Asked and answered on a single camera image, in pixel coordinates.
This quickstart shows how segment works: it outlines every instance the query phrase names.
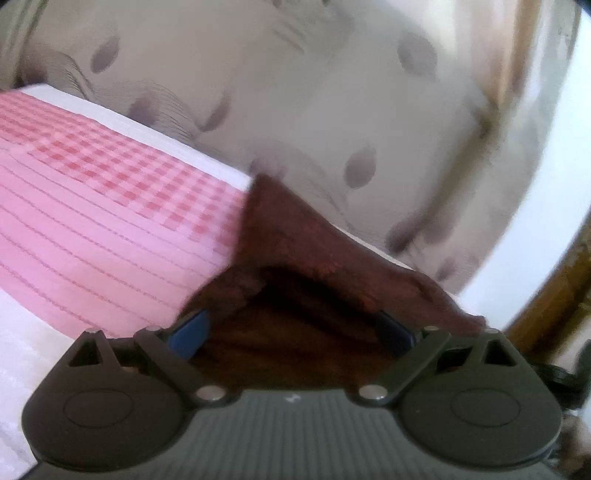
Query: brown fabric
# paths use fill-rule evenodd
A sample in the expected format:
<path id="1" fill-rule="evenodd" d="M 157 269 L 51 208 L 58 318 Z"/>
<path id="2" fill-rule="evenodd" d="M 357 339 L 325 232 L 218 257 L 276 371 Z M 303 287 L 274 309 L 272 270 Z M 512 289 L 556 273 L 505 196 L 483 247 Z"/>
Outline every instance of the brown fabric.
<path id="1" fill-rule="evenodd" d="M 464 314 L 423 274 L 374 256 L 276 180 L 250 192 L 232 265 L 181 312 L 206 308 L 212 331 L 194 361 L 230 387 L 354 387 L 392 362 L 371 315 L 411 328 L 474 335 Z"/>

